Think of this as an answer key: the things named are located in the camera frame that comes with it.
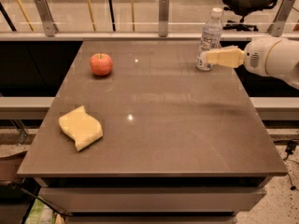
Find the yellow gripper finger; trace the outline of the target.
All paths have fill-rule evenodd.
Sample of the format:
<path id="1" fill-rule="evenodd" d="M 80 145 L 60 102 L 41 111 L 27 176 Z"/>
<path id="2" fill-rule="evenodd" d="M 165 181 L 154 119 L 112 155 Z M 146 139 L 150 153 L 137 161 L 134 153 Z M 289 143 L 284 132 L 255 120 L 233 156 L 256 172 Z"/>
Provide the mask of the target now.
<path id="1" fill-rule="evenodd" d="M 203 51 L 200 60 L 203 63 L 237 68 L 244 63 L 246 54 L 241 49 L 212 49 Z"/>
<path id="2" fill-rule="evenodd" d="M 227 47 L 222 47 L 219 48 L 219 50 L 241 50 L 238 46 L 227 46 Z"/>

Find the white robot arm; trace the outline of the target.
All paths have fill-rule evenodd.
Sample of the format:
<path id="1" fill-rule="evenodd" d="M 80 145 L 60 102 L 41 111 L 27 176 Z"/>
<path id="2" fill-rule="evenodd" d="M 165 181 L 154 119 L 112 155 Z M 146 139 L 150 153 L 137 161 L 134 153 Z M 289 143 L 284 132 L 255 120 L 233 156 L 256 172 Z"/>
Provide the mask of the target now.
<path id="1" fill-rule="evenodd" d="M 229 46 L 200 54 L 204 64 L 246 70 L 261 77 L 274 77 L 299 90 L 299 42 L 285 37 L 254 37 L 244 49 Z"/>

